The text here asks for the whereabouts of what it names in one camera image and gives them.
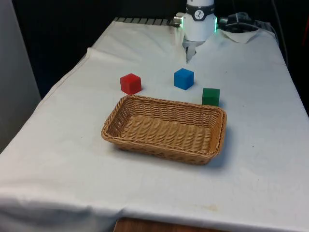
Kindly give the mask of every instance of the woven basket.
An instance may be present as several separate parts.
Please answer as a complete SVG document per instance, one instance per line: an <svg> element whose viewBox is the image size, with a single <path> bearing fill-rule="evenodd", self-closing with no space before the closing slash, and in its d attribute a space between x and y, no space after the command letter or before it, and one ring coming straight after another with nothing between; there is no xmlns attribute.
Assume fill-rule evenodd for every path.
<svg viewBox="0 0 309 232"><path fill-rule="evenodd" d="M219 107L127 95L101 135L121 149L204 165L221 151L225 127Z"/></svg>

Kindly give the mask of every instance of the table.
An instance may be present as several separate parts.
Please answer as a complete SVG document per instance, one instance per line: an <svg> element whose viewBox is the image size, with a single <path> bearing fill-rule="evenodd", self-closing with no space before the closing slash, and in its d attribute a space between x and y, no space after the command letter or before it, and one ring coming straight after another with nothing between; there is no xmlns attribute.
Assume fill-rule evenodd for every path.
<svg viewBox="0 0 309 232"><path fill-rule="evenodd" d="M198 227L182 226L156 221L122 218L116 222L113 232L224 232Z"/></svg>
<svg viewBox="0 0 309 232"><path fill-rule="evenodd" d="M42 100L0 155L0 231L109 231L122 217L242 231L309 231L309 120L275 39L246 44L220 31L189 64L183 33L113 22ZM173 73L193 70L187 91ZM116 149L101 138L125 94L201 103L221 90L225 146L207 166Z"/></svg>

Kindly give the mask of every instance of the black cable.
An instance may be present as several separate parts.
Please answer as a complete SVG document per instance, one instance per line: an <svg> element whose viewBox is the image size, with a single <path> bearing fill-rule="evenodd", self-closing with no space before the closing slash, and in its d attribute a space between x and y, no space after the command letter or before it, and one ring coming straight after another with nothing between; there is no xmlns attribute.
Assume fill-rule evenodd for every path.
<svg viewBox="0 0 309 232"><path fill-rule="evenodd" d="M283 34L283 30L282 30L282 26L281 26L281 21L280 21L280 17L278 14L278 10L277 10L277 6L274 0L271 0L272 6L274 7L274 11L275 11L275 15L277 18L277 22L278 22L278 26L279 26L279 30L280 30L280 34L281 34L281 38L282 38L282 45L284 48L284 53L285 53L285 64L287 67L289 67L289 58L288 58L288 49L286 48L286 43L285 43L285 38L284 38L284 34Z"/></svg>

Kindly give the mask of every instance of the cube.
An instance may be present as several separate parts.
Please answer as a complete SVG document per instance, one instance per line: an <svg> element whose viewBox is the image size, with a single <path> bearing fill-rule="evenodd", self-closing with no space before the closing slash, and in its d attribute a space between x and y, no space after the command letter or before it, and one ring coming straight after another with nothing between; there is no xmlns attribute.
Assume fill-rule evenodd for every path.
<svg viewBox="0 0 309 232"><path fill-rule="evenodd" d="M126 94L136 94L141 91L141 80L139 76L128 74L120 78L121 90Z"/></svg>
<svg viewBox="0 0 309 232"><path fill-rule="evenodd" d="M174 86L187 90L194 84L194 72L180 69L174 73Z"/></svg>
<svg viewBox="0 0 309 232"><path fill-rule="evenodd" d="M202 105L219 106L220 90L216 88L204 88Z"/></svg>

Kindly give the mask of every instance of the cable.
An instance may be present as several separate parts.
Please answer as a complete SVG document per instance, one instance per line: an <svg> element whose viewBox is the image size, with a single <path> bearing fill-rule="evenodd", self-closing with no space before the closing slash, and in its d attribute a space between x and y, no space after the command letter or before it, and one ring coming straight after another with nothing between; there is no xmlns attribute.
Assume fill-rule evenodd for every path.
<svg viewBox="0 0 309 232"><path fill-rule="evenodd" d="M235 26L235 25L244 25L244 26L249 26L249 27L256 28L256 29L261 29L261 30L263 30L263 31L266 31L268 34L271 34L272 36L274 36L273 33L272 33L271 31L265 30L265 29L263 29L263 28L260 28L260 27L258 27L258 26L256 26L256 25L252 25L252 24L249 24L249 23L240 23L240 22L239 22L239 23L231 23L231 24L226 24L226 27ZM271 26L271 28L274 30L275 39L277 40L278 35L277 35L275 29L274 29L272 26Z"/></svg>
<svg viewBox="0 0 309 232"><path fill-rule="evenodd" d="M235 6L235 1L232 0L232 4L233 4L233 8L234 8L234 12L235 12L235 15L236 15L236 21L237 21L237 24L239 23L239 19L238 19L238 15L237 15L237 11L236 11L236 6Z"/></svg>
<svg viewBox="0 0 309 232"><path fill-rule="evenodd" d="M286 64L287 67L289 67L288 49L286 48L285 38L284 38L284 35L283 35L283 30L282 30L281 21L280 21L280 17L279 17L279 14L278 14L277 6L276 6L276 3L275 3L274 0L271 0L271 3L274 7L275 15L276 15L276 18L277 18L277 22L278 22L278 25L279 25L279 30L280 30L280 34L281 34L281 38L282 38L283 48L284 48L284 52L285 52L285 64Z"/></svg>

